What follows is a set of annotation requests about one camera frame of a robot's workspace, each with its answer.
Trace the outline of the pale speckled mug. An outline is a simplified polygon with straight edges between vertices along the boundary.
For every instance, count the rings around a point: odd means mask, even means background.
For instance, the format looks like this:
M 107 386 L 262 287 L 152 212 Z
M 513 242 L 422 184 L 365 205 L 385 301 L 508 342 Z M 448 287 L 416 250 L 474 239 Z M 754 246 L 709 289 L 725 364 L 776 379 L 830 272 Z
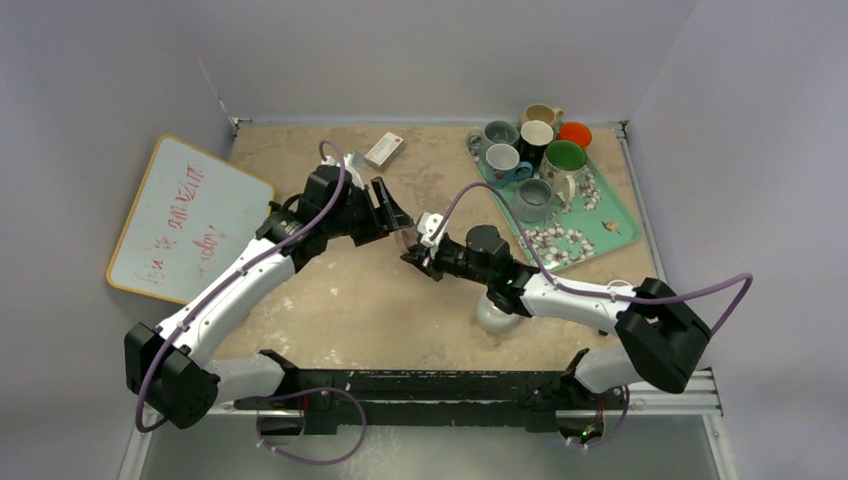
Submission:
M 501 311 L 486 295 L 482 295 L 475 310 L 477 324 L 487 333 L 504 334 L 513 330 L 521 320 L 518 314 Z

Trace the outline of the blue mug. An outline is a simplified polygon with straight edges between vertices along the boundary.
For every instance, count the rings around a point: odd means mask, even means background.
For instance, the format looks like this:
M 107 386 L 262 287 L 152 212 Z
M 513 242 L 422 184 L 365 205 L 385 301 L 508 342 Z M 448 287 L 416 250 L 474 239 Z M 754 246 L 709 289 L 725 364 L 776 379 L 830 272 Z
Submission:
M 486 183 L 504 188 L 511 182 L 530 178 L 534 169 L 522 161 L 518 150 L 509 144 L 495 144 L 483 156 L 483 177 Z

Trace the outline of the grey mug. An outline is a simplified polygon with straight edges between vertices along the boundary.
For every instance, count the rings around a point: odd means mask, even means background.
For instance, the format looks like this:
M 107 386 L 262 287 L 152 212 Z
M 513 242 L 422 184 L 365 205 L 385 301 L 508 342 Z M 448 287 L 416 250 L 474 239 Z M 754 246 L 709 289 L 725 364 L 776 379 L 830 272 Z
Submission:
M 502 120 L 492 121 L 482 129 L 472 130 L 466 136 L 466 147 L 472 156 L 483 158 L 494 145 L 505 144 L 516 147 L 519 131 L 515 125 Z

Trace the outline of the blue-grey round mug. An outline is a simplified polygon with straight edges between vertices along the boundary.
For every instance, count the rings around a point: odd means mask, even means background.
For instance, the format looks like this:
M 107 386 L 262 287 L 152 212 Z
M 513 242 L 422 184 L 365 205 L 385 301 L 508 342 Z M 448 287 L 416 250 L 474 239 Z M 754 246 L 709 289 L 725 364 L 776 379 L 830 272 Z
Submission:
M 523 223 L 542 222 L 549 214 L 553 198 L 553 191 L 545 181 L 527 179 L 516 190 L 514 212 Z

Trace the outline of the tan brown round mug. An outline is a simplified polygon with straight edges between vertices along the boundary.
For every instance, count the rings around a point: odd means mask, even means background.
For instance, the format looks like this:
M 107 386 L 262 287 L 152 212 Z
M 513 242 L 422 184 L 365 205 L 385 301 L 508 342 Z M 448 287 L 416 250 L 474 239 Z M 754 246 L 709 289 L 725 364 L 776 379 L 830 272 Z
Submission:
M 555 128 L 561 122 L 563 115 L 561 108 L 543 103 L 531 104 L 522 112 L 519 124 L 523 126 L 530 121 L 540 121 Z

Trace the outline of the cream white mug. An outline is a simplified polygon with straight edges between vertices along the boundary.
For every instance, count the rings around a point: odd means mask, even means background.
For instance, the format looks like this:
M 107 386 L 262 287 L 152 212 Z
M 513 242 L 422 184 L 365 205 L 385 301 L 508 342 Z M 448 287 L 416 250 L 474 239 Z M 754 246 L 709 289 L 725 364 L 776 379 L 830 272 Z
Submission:
M 577 192 L 577 177 L 587 164 L 587 154 L 578 144 L 555 140 L 544 152 L 538 173 L 564 204 L 570 204 Z

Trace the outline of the orange mug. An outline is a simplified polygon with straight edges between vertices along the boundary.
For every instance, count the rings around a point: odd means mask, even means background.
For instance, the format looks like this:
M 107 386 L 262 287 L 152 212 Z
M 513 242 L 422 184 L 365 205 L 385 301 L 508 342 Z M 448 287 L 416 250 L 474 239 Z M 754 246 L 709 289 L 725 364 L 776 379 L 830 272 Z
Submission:
M 580 122 L 564 122 L 557 132 L 557 139 L 570 141 L 586 150 L 592 143 L 592 131 Z

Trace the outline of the pink faceted mug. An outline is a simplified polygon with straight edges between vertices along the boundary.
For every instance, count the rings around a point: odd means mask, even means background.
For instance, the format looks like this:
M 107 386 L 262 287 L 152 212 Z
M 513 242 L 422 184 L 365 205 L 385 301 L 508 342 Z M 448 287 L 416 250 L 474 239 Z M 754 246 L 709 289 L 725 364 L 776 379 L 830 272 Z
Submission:
M 393 233 L 393 238 L 401 254 L 413 251 L 418 244 L 419 234 L 415 227 L 405 228 Z

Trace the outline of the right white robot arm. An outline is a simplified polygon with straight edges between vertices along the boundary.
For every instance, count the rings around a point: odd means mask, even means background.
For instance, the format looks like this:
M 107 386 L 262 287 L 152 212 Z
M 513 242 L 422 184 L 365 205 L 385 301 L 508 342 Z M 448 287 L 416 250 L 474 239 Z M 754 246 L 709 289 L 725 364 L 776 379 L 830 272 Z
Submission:
M 539 268 L 516 260 L 491 225 L 473 227 L 462 243 L 448 236 L 433 243 L 419 234 L 401 258 L 435 281 L 451 275 L 485 286 L 475 316 L 490 333 L 505 333 L 522 318 L 546 317 L 617 336 L 618 344 L 579 354 L 569 365 L 561 392 L 576 407 L 640 381 L 666 393 L 683 392 L 711 338 L 690 307 L 667 301 L 674 293 L 665 283 L 550 281 Z

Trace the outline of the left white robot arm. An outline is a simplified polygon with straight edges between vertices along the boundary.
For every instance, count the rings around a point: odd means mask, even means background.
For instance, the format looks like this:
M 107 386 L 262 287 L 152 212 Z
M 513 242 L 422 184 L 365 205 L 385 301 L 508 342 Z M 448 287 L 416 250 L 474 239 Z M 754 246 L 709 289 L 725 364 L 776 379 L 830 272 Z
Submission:
M 348 237 L 362 246 L 414 224 L 382 178 L 363 184 L 339 166 L 317 167 L 301 193 L 269 206 L 254 238 L 199 297 L 156 327 L 138 323 L 125 335 L 126 382 L 138 397 L 139 431 L 150 429 L 143 420 L 146 406 L 185 429 L 219 402 L 261 397 L 275 409 L 292 405 L 298 382 L 269 355 L 215 363 L 213 354 L 262 299 L 321 255 L 330 240 Z

